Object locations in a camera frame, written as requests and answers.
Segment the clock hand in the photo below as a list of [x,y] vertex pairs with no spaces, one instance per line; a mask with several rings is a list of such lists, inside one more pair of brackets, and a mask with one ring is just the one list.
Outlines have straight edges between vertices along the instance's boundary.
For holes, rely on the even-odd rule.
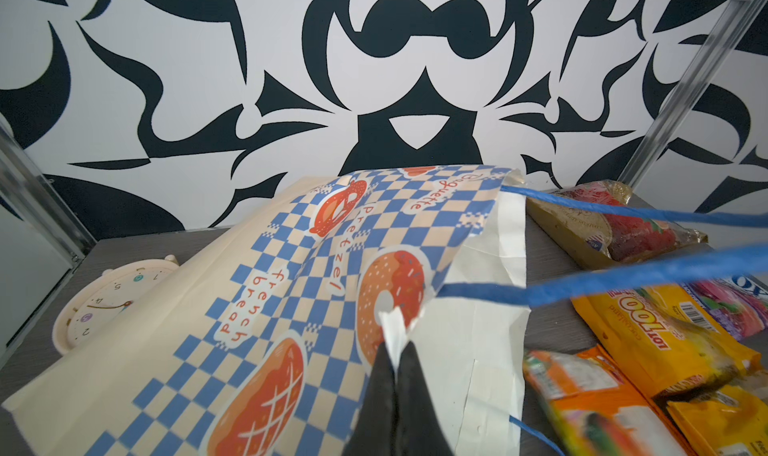
[[132,304],[133,304],[133,301],[126,301],[123,304],[121,304],[120,306],[91,306],[91,305],[86,305],[86,306],[89,307],[89,308],[96,308],[96,309],[117,309],[117,308],[122,308],[122,307],[126,307],[127,308],[130,305],[132,305]]

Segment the donut illustration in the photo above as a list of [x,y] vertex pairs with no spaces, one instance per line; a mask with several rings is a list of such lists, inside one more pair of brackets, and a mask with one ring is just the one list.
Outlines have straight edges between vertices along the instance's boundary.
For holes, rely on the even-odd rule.
[[200,444],[200,454],[269,453],[299,403],[305,367],[301,336],[288,331],[216,416]]
[[367,367],[384,342],[379,312],[400,307],[406,327],[429,299],[432,270],[419,248],[398,245],[382,250],[361,272],[357,293],[357,350]]
[[406,178],[411,179],[415,178],[417,176],[421,176],[422,174],[427,174],[429,171],[432,171],[437,166],[414,166],[411,168],[401,168],[400,171],[406,175]]
[[364,180],[352,182],[346,188],[329,194],[321,203],[315,215],[310,232],[324,238],[333,228],[339,225],[362,198],[368,189]]

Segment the paper bag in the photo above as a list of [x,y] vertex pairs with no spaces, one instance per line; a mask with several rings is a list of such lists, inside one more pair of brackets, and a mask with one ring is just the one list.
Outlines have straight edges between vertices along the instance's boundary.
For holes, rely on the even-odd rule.
[[457,454],[516,454],[524,199],[494,166],[304,179],[208,245],[4,408],[36,454],[340,454],[399,306]]

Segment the clock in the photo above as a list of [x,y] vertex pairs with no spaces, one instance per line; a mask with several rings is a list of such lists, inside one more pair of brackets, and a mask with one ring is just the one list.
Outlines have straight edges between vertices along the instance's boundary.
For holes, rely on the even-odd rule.
[[107,269],[58,314],[53,324],[54,346],[67,354],[178,268],[176,256],[168,255]]

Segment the wooden surface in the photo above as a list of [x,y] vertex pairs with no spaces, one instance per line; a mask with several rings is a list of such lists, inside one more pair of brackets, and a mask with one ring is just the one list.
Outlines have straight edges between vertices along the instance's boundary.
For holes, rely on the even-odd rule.
[[[0,370],[0,401],[4,401],[61,357],[51,341],[53,322],[66,302],[77,291],[100,277],[103,270],[139,259],[163,258],[167,254],[175,254],[179,263],[184,263],[222,232],[224,230],[174,232],[100,241]],[[529,285],[580,270],[530,218],[527,220],[525,238]],[[589,328],[576,315],[571,303],[565,301],[532,311],[524,344],[528,348],[577,352],[594,346],[596,342]],[[752,337],[747,345],[757,350],[768,348],[768,332]],[[526,388],[523,421],[556,441],[552,427],[546,421],[530,388]],[[10,414],[5,411],[0,411],[0,448],[0,454],[32,454],[16,430]],[[520,455],[533,454],[544,456],[556,453],[535,438],[523,434]]]

